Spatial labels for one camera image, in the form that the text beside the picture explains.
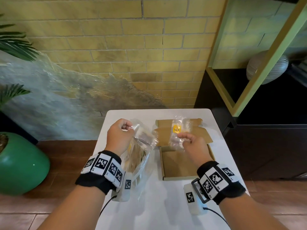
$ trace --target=tabletop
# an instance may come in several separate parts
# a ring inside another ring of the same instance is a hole
[[[120,118],[138,119],[150,129],[156,129],[155,120],[174,119],[175,116],[201,118],[213,143],[210,143],[216,161],[227,164],[240,178],[239,170],[232,158],[227,144],[209,109],[146,109],[146,110],[110,110],[103,123],[94,154],[102,151],[106,145],[106,133],[110,126]],[[101,214],[96,230],[141,229],[229,229],[228,225],[216,214],[207,212],[201,216],[190,214],[183,186],[191,180],[163,181],[159,151],[155,150],[155,166],[142,195],[131,195],[128,202],[111,201]],[[105,198],[104,205],[111,198],[111,192]],[[221,211],[213,201],[208,208],[219,214]]]

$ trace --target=hand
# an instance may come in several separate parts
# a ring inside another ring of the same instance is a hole
[[[187,132],[181,132],[177,135],[179,138],[187,138],[190,141],[184,141],[183,147],[191,161],[199,168],[202,164],[212,161],[208,146],[204,138],[192,135]]]
[[[130,141],[134,135],[134,130],[130,128],[131,126],[132,122],[129,120],[117,120],[108,130],[105,150],[111,151],[118,156],[123,154],[129,147]]]

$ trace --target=green plant pot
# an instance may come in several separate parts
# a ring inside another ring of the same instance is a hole
[[[0,132],[9,138],[0,153],[0,193],[24,194],[38,186],[47,176],[48,157],[25,138],[10,132]]]

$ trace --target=soil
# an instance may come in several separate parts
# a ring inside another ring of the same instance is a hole
[[[0,153],[5,149],[9,138],[5,134],[0,134]]]

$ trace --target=yellow sticker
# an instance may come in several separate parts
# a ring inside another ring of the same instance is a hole
[[[180,133],[181,132],[181,125],[174,125],[173,127],[173,132],[174,133]]]

